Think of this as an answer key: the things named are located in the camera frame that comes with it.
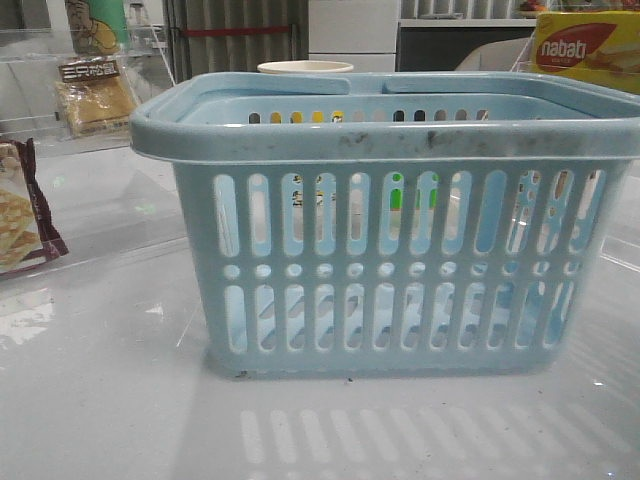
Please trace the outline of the light blue plastic basket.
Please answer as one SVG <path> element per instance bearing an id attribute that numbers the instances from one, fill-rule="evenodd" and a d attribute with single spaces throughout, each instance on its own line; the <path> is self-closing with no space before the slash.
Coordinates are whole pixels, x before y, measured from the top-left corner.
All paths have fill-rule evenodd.
<path id="1" fill-rule="evenodd" d="M 636 95 L 543 74 L 197 76 L 139 106 L 237 377 L 553 361 L 639 157 Z"/>

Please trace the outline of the packaged bread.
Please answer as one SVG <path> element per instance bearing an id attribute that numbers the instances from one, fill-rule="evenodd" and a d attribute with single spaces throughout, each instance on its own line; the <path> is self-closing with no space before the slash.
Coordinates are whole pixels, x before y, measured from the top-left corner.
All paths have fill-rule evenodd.
<path id="1" fill-rule="evenodd" d="M 136 103 L 116 60 L 80 59 L 60 65 L 58 72 L 56 93 L 73 138 L 128 129 Z"/>

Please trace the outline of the yellow popcorn paper cup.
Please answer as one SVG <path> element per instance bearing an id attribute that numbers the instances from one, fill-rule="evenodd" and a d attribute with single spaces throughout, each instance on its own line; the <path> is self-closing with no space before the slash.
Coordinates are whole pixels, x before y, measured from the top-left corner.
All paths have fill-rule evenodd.
<path id="1" fill-rule="evenodd" d="M 265 62 L 257 66 L 257 71 L 264 74 L 337 74 L 354 70 L 350 63 L 325 60 L 295 60 Z"/>

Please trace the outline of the yellow nabati wafer box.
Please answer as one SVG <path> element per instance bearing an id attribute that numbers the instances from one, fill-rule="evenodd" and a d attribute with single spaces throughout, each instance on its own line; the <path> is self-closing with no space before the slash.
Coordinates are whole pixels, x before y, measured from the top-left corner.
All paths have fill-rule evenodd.
<path id="1" fill-rule="evenodd" d="M 639 14 L 545 12 L 536 20 L 530 69 L 639 92 Z"/>

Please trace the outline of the green cartoon snack canister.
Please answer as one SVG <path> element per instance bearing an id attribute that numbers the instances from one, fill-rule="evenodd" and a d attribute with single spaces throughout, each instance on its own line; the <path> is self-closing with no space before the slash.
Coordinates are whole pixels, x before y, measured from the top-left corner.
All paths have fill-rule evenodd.
<path id="1" fill-rule="evenodd" d="M 79 55 L 112 55 L 129 43 L 123 2 L 66 0 L 73 48 Z"/>

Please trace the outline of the white cabinet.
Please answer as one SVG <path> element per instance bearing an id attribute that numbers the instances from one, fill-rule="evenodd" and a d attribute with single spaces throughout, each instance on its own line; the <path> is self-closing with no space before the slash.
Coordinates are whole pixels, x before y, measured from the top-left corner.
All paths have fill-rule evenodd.
<path id="1" fill-rule="evenodd" d="M 308 57 L 395 71 L 400 10 L 399 1 L 310 1 Z"/>

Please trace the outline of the brown wafer snack packet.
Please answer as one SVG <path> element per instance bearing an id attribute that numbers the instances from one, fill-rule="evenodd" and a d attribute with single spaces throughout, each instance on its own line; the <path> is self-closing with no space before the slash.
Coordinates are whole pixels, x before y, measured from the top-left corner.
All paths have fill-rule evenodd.
<path id="1" fill-rule="evenodd" d="M 1 274 L 35 268 L 68 254 L 37 178 L 34 142 L 1 143 Z"/>

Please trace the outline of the left clear acrylic shelf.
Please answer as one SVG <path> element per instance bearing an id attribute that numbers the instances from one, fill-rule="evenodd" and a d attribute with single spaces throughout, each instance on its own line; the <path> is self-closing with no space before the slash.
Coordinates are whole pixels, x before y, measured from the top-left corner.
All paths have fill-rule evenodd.
<path id="1" fill-rule="evenodd" d="M 55 83 L 58 67 L 80 59 L 106 57 L 120 73 L 138 105 L 174 86 L 166 48 L 157 27 L 128 30 L 129 43 L 112 55 L 76 54 L 64 30 L 4 30 L 1 33 L 1 138 L 31 139 L 41 157 L 119 148 L 129 143 L 124 132 L 73 138 L 63 116 Z"/>

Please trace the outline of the red barrier belt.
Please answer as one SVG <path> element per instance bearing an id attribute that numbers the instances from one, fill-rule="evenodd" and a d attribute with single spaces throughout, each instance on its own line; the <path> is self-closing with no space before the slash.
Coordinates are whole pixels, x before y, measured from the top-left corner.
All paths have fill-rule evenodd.
<path id="1" fill-rule="evenodd" d="M 215 38 L 215 37 L 233 37 L 233 36 L 253 36 L 253 35 L 269 35 L 289 33 L 290 25 L 268 26 L 268 27 L 236 27 L 236 28 L 218 28 L 218 29 L 183 29 L 181 34 L 187 38 Z"/>

